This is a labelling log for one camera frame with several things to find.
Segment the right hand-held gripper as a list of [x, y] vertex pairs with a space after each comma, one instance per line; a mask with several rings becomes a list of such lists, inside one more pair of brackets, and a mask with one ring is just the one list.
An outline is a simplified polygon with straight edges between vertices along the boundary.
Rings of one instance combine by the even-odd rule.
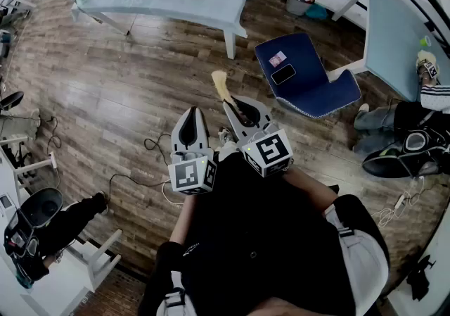
[[[246, 96], [232, 99], [236, 105], [223, 101], [223, 107], [236, 143], [244, 144], [241, 146], [244, 159], [262, 177], [286, 171], [293, 160], [293, 151], [285, 130], [271, 121], [270, 111], [263, 103]], [[253, 127], [263, 128], [250, 137]]]

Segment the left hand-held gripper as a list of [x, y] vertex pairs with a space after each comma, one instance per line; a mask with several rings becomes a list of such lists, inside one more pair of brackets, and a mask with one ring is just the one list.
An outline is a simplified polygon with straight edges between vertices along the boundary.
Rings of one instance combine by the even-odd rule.
[[217, 164], [209, 147], [205, 116], [198, 107], [190, 107], [172, 130], [172, 163], [168, 166], [172, 190], [185, 196], [210, 193], [214, 187]]

